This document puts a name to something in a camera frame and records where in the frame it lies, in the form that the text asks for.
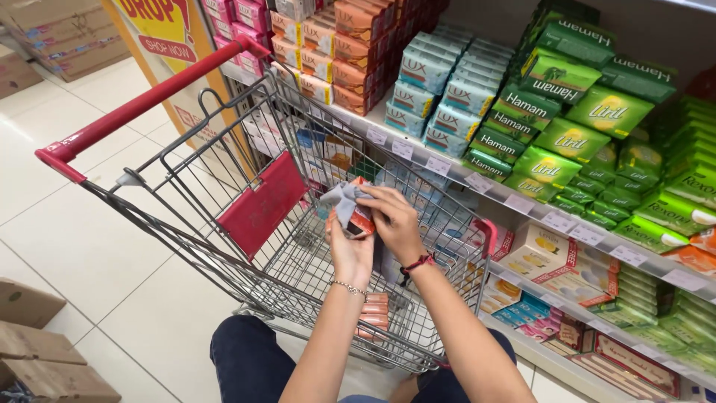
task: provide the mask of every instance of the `silver bracelet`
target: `silver bracelet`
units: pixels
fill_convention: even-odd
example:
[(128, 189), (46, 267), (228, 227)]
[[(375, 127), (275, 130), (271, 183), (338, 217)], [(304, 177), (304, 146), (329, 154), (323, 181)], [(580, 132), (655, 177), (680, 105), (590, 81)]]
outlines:
[(358, 295), (358, 293), (361, 293), (361, 294), (363, 294), (363, 296), (365, 297), (365, 301), (364, 301), (364, 302), (368, 302), (368, 293), (366, 293), (366, 292), (363, 291), (363, 290), (359, 290), (358, 288), (355, 288), (354, 286), (352, 286), (352, 285), (350, 285), (350, 284), (341, 283), (341, 282), (338, 281), (338, 280), (333, 280), (333, 281), (331, 281), (331, 284), (340, 284), (340, 285), (343, 285), (345, 288), (348, 288), (348, 291), (350, 291), (350, 293), (353, 294), (353, 295)]

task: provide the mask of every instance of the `red thread bracelet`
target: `red thread bracelet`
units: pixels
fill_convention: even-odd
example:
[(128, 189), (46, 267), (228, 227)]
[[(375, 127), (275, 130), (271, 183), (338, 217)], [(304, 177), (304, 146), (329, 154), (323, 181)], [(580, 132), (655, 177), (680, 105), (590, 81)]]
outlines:
[(411, 270), (415, 269), (416, 267), (420, 265), (424, 265), (425, 263), (430, 263), (431, 265), (435, 264), (435, 253), (428, 253), (427, 255), (421, 255), (420, 259), (417, 260), (417, 262), (413, 263), (412, 265), (408, 267), (400, 267), (400, 272), (404, 275), (408, 274)]

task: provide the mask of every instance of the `tiled floor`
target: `tiled floor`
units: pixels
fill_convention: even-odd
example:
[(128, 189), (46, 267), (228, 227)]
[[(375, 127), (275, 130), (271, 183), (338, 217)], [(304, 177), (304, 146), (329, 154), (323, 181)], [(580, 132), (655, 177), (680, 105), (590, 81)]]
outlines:
[[(0, 275), (69, 301), (48, 330), (75, 343), (123, 402), (219, 402), (208, 344), (235, 300), (33, 155), (149, 89), (147, 80), (133, 59), (69, 84), (35, 67), (44, 82), (0, 100)], [(112, 186), (177, 135), (157, 107), (72, 165)], [(131, 190), (125, 197), (152, 208)], [(279, 343), (295, 359), (305, 345), (286, 335)], [(540, 403), (588, 400), (525, 360), (518, 367)], [(341, 395), (386, 397), (402, 376), (351, 358)]]

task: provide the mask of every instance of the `bracelet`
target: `bracelet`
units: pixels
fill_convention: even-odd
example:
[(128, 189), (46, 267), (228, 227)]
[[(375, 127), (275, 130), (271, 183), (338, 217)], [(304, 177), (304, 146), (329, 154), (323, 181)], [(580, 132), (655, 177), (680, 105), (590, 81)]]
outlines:
[(404, 275), (407, 275), (411, 270), (415, 269), (416, 267), (420, 265), (424, 265), (425, 263), (434, 265), (435, 264), (435, 252), (428, 253), (427, 255), (421, 255), (420, 258), (417, 260), (417, 262), (413, 263), (412, 265), (408, 267), (400, 267), (400, 272)]
[(358, 293), (361, 293), (361, 294), (363, 294), (363, 296), (365, 297), (365, 301), (364, 301), (364, 302), (368, 302), (368, 293), (366, 293), (366, 292), (363, 291), (363, 290), (359, 290), (358, 288), (355, 288), (354, 286), (352, 286), (352, 285), (350, 285), (350, 284), (341, 283), (341, 282), (338, 281), (338, 280), (333, 280), (333, 281), (331, 281), (331, 284), (332, 284), (332, 285), (333, 285), (333, 284), (343, 285), (345, 288), (348, 288), (348, 291), (350, 291), (350, 293), (353, 294), (353, 295), (358, 295)]

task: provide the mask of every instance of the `shopping cart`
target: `shopping cart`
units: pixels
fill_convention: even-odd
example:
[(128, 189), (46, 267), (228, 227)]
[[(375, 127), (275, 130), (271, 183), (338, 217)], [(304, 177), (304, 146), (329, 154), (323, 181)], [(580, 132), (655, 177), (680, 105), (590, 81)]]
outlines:
[[(492, 224), (303, 96), (295, 78), (283, 80), (268, 65), (263, 77), (228, 102), (211, 89), (201, 91), (202, 121), (136, 169), (119, 172), (111, 189), (67, 164), (244, 50), (257, 57), (268, 54), (249, 39), (237, 39), (74, 135), (37, 150), (36, 156), (161, 241), (245, 310), (302, 338), (306, 332), (274, 319), (309, 331), (331, 284), (332, 259), (324, 239), (330, 206), (319, 197), (329, 186), (358, 175), (393, 186), (420, 212), (426, 248), (477, 314), (495, 242)], [(205, 107), (207, 98), (219, 104), (213, 112)], [(238, 118), (206, 138), (208, 122), (224, 110), (235, 110)], [(205, 143), (179, 158), (178, 148), (196, 136), (204, 136)], [(141, 191), (141, 203), (126, 200), (138, 196), (137, 188), (151, 197)], [(448, 234), (444, 224), (451, 220), (464, 225)], [(368, 291), (388, 293), (390, 323), (384, 331), (360, 321), (362, 334), (370, 337), (356, 335), (352, 355), (415, 373), (447, 363), (412, 283), (389, 284), (374, 274)]]

